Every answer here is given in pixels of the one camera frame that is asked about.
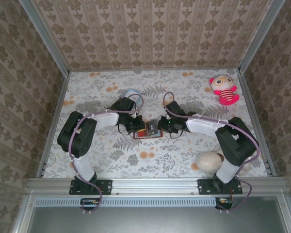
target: wall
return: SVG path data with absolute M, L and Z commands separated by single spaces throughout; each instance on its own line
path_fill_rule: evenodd
M 35 176 L 62 82 L 18 1 L 0 0 L 0 233 Z
M 245 72 L 270 153 L 291 194 L 291 0 Z
M 236 67 L 270 0 L 34 0 L 72 70 Z

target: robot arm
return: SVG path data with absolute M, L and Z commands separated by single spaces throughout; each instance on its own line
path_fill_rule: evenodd
M 86 181 L 91 181 L 95 176 L 95 171 L 91 166 L 89 156 L 85 154 L 89 151 L 93 141 L 95 130 L 101 129 L 107 126 L 124 125 L 127 132 L 135 132 L 145 128 L 145 124 L 142 121 L 142 116 L 139 115 L 133 118 L 128 113 L 123 111 L 131 111 L 135 102 L 128 98 L 120 98 L 109 109 L 112 112 L 101 112 L 93 114 L 82 122 L 76 135 L 72 141 L 71 153 L 74 155 L 73 164 L 76 167 L 79 175 Z M 79 112 L 72 112 L 61 130 L 57 143 L 62 147 L 63 151 L 68 152 L 69 142 L 72 133 L 77 123 L 83 118 L 83 114 Z
M 182 130 L 217 137 L 226 158 L 220 169 L 213 177 L 214 186 L 216 186 L 218 190 L 222 190 L 224 185 L 229 183 L 235 177 L 243 162 L 256 151 L 256 147 L 252 141 L 250 141 L 241 132 L 231 128 L 230 126 L 200 119 L 200 116 L 195 112 L 189 112 L 186 114 L 176 101 L 168 104 L 166 108 L 177 115 L 193 118 L 176 117 L 167 112 L 169 118 L 164 116 L 161 117 L 158 123 L 159 129 L 168 133 L 178 133 L 179 130 Z M 234 117 L 231 120 L 220 121 L 225 121 L 232 124 L 244 130 L 252 138 L 254 138 L 240 118 Z

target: black mounting bracket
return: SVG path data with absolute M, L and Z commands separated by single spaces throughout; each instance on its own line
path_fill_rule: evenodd
M 224 188 L 219 191 L 213 184 L 213 179 L 200 179 L 197 180 L 198 192 L 200 195 L 231 195 L 243 194 L 241 182 L 233 179 L 225 184 Z
M 74 178 L 75 179 L 72 180 L 70 184 L 70 195 L 99 195 L 98 190 L 96 190 L 92 185 L 81 181 L 76 176 Z M 101 190 L 103 195 L 111 195 L 112 180 L 97 180 L 95 174 L 89 182 L 95 184 Z

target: floral tablecloth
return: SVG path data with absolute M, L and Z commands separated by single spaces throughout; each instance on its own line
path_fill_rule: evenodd
M 236 104 L 222 106 L 214 95 L 209 79 L 219 75 L 234 79 L 236 93 L 241 96 Z M 236 71 L 232 69 L 71 73 L 44 177 L 73 178 L 75 175 L 68 154 L 57 144 L 58 134 L 70 113 L 104 110 L 129 88 L 143 95 L 145 104 L 140 114 L 145 120 L 166 115 L 162 98 L 166 91 L 171 91 L 185 112 L 195 111 L 218 119 L 238 116 L 253 131 Z M 95 132 L 87 155 L 100 178 L 204 177 L 196 165 L 198 155 L 219 148 L 216 138 L 200 133 L 183 133 L 177 139 L 164 133 L 162 138 L 135 140 L 132 134 L 121 135 L 113 126 Z M 267 176 L 261 157 L 251 164 L 247 176 Z

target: floral wallpaper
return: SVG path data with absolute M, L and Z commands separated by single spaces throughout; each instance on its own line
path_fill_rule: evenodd
M 214 95 L 209 79 L 228 75 L 234 79 L 240 100 L 223 106 Z M 217 119 L 240 117 L 253 132 L 252 123 L 239 85 L 236 70 L 152 70 L 72 72 L 68 91 L 60 113 L 55 137 L 43 177 L 73 178 L 75 171 L 70 158 L 57 143 L 57 137 L 73 111 L 96 113 L 110 107 L 127 89 L 138 90 L 145 103 L 140 111 L 144 121 L 166 116 L 162 105 L 164 93 L 171 91 L 185 111 Z M 172 139 L 168 133 L 162 138 L 136 140 L 122 135 L 117 127 L 95 131 L 87 155 L 98 177 L 103 178 L 175 178 L 205 177 L 197 166 L 203 152 L 218 151 L 217 138 L 201 133 L 184 132 Z M 250 165 L 247 176 L 267 176 L 262 157 Z
M 34 0 L 71 70 L 236 67 L 270 0 Z
M 0 233 L 35 177 L 63 77 L 17 0 L 0 0 Z
M 280 176 L 291 194 L 291 0 L 287 0 L 245 76 Z

